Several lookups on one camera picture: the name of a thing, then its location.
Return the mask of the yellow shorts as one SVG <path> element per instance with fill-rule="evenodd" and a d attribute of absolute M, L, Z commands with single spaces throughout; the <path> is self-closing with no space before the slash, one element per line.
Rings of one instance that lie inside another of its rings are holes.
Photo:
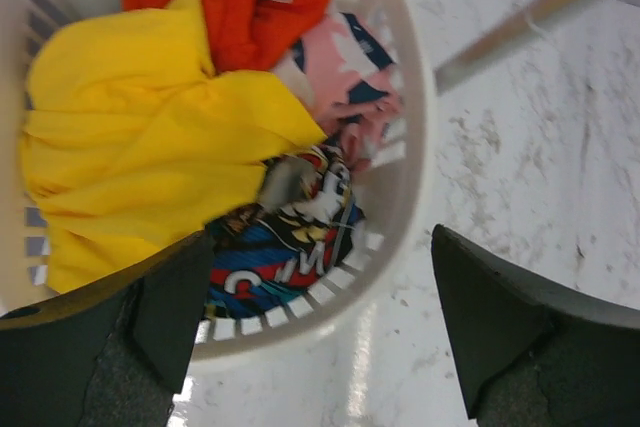
<path fill-rule="evenodd" d="M 26 191 L 64 294 L 141 262 L 255 200 L 264 161 L 324 133 L 274 74 L 219 74 L 201 0 L 57 30 L 27 75 Z"/>

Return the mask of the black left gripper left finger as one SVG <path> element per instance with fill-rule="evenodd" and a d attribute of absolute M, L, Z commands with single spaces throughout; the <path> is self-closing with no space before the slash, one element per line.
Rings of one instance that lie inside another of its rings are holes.
<path fill-rule="evenodd" d="M 212 241 L 198 232 L 2 316 L 2 425 L 166 425 L 186 377 L 212 264 Z"/>

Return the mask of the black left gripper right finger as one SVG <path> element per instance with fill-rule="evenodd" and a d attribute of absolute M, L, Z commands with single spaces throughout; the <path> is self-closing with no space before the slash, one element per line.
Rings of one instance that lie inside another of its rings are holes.
<path fill-rule="evenodd" d="M 507 262 L 443 225 L 431 254 L 469 419 L 638 425 L 638 310 Z"/>

